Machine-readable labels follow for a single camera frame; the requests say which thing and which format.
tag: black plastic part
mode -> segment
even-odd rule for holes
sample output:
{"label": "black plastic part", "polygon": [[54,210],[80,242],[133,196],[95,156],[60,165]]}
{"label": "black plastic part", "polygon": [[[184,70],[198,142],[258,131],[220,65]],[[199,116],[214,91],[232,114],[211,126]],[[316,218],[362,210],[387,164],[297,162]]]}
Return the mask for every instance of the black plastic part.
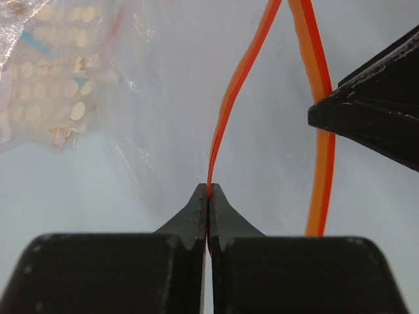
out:
{"label": "black plastic part", "polygon": [[[214,313],[229,313],[232,284],[230,264],[225,250],[237,237],[264,237],[228,203],[218,184],[212,184],[208,203],[208,245],[211,247]],[[247,265],[251,269],[257,265]]]}
{"label": "black plastic part", "polygon": [[228,203],[209,198],[215,314],[407,314],[387,262],[357,237],[265,237]]}
{"label": "black plastic part", "polygon": [[419,171],[418,73],[419,26],[311,107],[308,123]]}
{"label": "black plastic part", "polygon": [[207,204],[200,184],[157,234],[38,237],[23,253],[0,313],[199,313]]}

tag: orange cable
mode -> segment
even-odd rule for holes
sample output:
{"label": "orange cable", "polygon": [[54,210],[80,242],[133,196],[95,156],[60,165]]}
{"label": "orange cable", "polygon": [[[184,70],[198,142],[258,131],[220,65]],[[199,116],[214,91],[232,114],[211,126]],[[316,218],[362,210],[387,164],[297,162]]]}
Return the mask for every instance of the orange cable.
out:
{"label": "orange cable", "polygon": [[268,35],[269,29],[275,19],[275,15],[281,5],[282,0],[269,0],[266,4],[261,21],[257,28],[256,34],[249,45],[246,53],[243,55],[239,64],[237,65],[236,70],[234,71],[230,82],[227,86],[227,90],[224,94],[223,101],[220,106],[220,113],[215,127],[212,144],[211,144],[211,154],[209,158],[209,167],[208,167],[208,196],[211,194],[211,181],[215,165],[215,160],[219,152],[221,141],[227,126],[228,118],[230,116],[234,101],[237,98],[237,95],[240,89],[243,86],[244,81],[246,80],[247,75],[249,74],[251,67],[255,63],[256,57],[259,51],[262,48],[264,40]]}
{"label": "orange cable", "polygon": [[[288,0],[299,37],[301,57],[317,103],[332,92],[329,70],[311,0]],[[332,189],[335,135],[317,131],[316,170],[306,226],[307,236],[324,234]]]}

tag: orange wire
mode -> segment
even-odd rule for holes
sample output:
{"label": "orange wire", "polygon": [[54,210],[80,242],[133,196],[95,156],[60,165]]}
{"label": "orange wire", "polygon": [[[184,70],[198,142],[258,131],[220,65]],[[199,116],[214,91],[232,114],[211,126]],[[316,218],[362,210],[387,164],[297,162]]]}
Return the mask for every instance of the orange wire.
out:
{"label": "orange wire", "polygon": [[[301,57],[310,81],[314,102],[332,92],[329,70],[311,0],[288,0],[299,37]],[[317,132],[316,170],[306,226],[307,236],[324,234],[332,189],[335,162],[335,135]]]}
{"label": "orange wire", "polygon": [[211,194],[211,181],[215,161],[217,159],[221,141],[223,139],[225,128],[227,126],[228,118],[234,105],[234,101],[236,100],[237,95],[251,70],[251,67],[255,63],[256,57],[262,48],[266,36],[268,35],[269,29],[275,19],[275,15],[281,5],[281,2],[282,0],[269,0],[269,2],[266,4],[266,8],[264,10],[261,21],[259,22],[256,34],[246,53],[243,55],[242,59],[237,65],[237,68],[234,71],[227,86],[223,101],[221,102],[219,118],[211,144],[207,181],[208,196]]}

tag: white adhesive dot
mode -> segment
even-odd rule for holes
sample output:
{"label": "white adhesive dot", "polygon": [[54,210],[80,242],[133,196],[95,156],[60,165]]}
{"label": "white adhesive dot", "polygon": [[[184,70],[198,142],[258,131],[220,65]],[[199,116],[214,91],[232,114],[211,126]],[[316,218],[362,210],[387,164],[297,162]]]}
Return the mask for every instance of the white adhesive dot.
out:
{"label": "white adhesive dot", "polygon": [[60,83],[53,83],[50,89],[51,99],[56,99],[60,94]]}
{"label": "white adhesive dot", "polygon": [[33,90],[37,99],[42,99],[46,96],[46,86],[43,83],[38,83]]}
{"label": "white adhesive dot", "polygon": [[13,110],[12,119],[15,122],[19,122],[24,117],[24,115],[25,115],[25,109],[22,106],[19,106],[15,110]]}
{"label": "white adhesive dot", "polygon": [[44,7],[39,10],[35,17],[42,22],[46,22],[49,21],[53,15],[54,9],[50,5],[44,5]]}
{"label": "white adhesive dot", "polygon": [[58,40],[58,31],[56,28],[52,28],[50,29],[47,33],[46,33],[46,39],[50,44],[54,44],[57,42]]}
{"label": "white adhesive dot", "polygon": [[10,72],[12,80],[16,80],[18,77],[18,69],[16,68],[16,66],[14,64],[10,64],[7,67],[7,70]]}
{"label": "white adhesive dot", "polygon": [[28,85],[22,85],[19,87],[19,99],[27,100],[31,95],[31,88]]}
{"label": "white adhesive dot", "polygon": [[76,36],[76,44],[79,48],[87,45],[87,32],[82,29]]}
{"label": "white adhesive dot", "polygon": [[94,10],[94,7],[87,7],[83,11],[82,20],[84,23],[88,23],[94,19],[95,15],[96,15],[96,12]]}
{"label": "white adhesive dot", "polygon": [[30,63],[30,62],[25,62],[25,63],[22,65],[21,71],[22,71],[22,74],[24,75],[24,77],[26,77],[27,79],[28,79],[29,77],[31,77],[31,76],[32,76],[32,73],[33,73],[33,66],[32,66],[32,63]]}
{"label": "white adhesive dot", "polygon": [[37,41],[42,41],[44,39],[44,29],[41,27],[36,27],[33,30],[33,38],[35,38]]}
{"label": "white adhesive dot", "polygon": [[67,84],[65,84],[65,90],[64,90],[64,96],[66,98],[73,97],[77,90],[79,89],[79,85],[74,80],[67,81]]}
{"label": "white adhesive dot", "polygon": [[73,121],[78,121],[84,116],[85,111],[86,111],[86,105],[82,101],[80,101],[76,103],[73,109],[71,110],[70,118]]}
{"label": "white adhesive dot", "polygon": [[80,95],[86,96],[92,92],[92,83],[88,80],[80,90]]}
{"label": "white adhesive dot", "polygon": [[69,43],[71,43],[72,36],[73,36],[73,32],[72,32],[71,28],[63,29],[63,30],[61,30],[61,36],[60,36],[61,40],[60,40],[60,42],[62,44],[69,44]]}
{"label": "white adhesive dot", "polygon": [[49,63],[46,62],[45,60],[41,60],[40,62],[38,62],[37,64],[37,74],[39,77],[43,77],[44,75],[46,75],[46,73],[48,72],[49,69]]}
{"label": "white adhesive dot", "polygon": [[77,27],[72,27],[71,28],[71,42],[76,41],[77,35],[79,34],[79,30],[77,29]]}
{"label": "white adhesive dot", "polygon": [[73,63],[70,65],[70,72],[77,73],[81,70],[81,63]]}
{"label": "white adhesive dot", "polygon": [[96,16],[102,15],[102,7],[100,5],[98,5],[95,9],[96,12]]}
{"label": "white adhesive dot", "polygon": [[63,67],[60,64],[54,64],[51,67],[51,75],[59,75],[62,71]]}
{"label": "white adhesive dot", "polygon": [[74,8],[73,10],[71,10],[71,14],[70,14],[70,21],[71,22],[75,22],[77,20],[80,20],[81,18],[81,8],[77,7]]}
{"label": "white adhesive dot", "polygon": [[58,120],[58,121],[63,120],[65,117],[68,116],[68,110],[69,110],[68,107],[61,107],[57,111],[57,113],[55,115],[55,119]]}
{"label": "white adhesive dot", "polygon": [[73,59],[71,59],[72,63],[81,63],[83,61],[83,58],[81,56],[75,56]]}
{"label": "white adhesive dot", "polygon": [[40,106],[34,105],[30,106],[28,109],[26,109],[26,115],[25,118],[28,121],[36,121],[41,116],[42,110]]}

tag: red wire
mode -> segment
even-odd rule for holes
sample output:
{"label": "red wire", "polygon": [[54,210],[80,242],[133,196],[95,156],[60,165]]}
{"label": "red wire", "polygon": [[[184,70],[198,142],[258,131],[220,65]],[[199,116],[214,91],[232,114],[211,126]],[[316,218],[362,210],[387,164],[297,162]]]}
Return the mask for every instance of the red wire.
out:
{"label": "red wire", "polygon": [[237,98],[237,95],[242,88],[247,75],[249,74],[251,67],[255,63],[256,57],[259,54],[259,51],[262,48],[264,40],[268,35],[269,29],[275,19],[276,13],[281,5],[282,0],[269,0],[266,5],[264,14],[259,22],[258,29],[256,34],[249,45],[246,53],[243,55],[240,60],[237,68],[228,84],[227,90],[225,92],[223,101],[221,103],[219,120],[217,127],[214,131],[213,141],[211,145],[211,154],[208,167],[208,196],[211,194],[211,182],[212,175],[214,170],[215,161],[221,146],[221,141],[223,140],[223,135],[227,126],[228,118],[230,116],[232,107]]}

